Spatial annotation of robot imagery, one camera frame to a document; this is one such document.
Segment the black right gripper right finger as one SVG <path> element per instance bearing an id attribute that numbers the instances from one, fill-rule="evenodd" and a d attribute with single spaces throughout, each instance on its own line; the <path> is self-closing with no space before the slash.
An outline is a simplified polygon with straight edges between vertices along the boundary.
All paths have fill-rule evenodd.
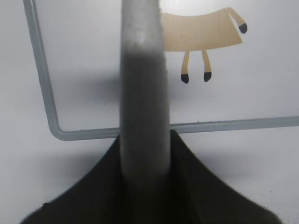
<path id="1" fill-rule="evenodd" d="M 170 131 L 171 166 L 167 223 L 279 224 L 270 210 L 238 193 L 211 172 Z"/>

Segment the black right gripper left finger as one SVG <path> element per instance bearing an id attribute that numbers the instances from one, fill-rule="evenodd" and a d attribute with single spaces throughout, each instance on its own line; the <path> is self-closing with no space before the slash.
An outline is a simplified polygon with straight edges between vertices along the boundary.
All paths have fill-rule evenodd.
<path id="1" fill-rule="evenodd" d="M 129 224 L 120 167 L 120 138 L 101 160 L 66 192 L 44 203 L 23 224 Z"/>

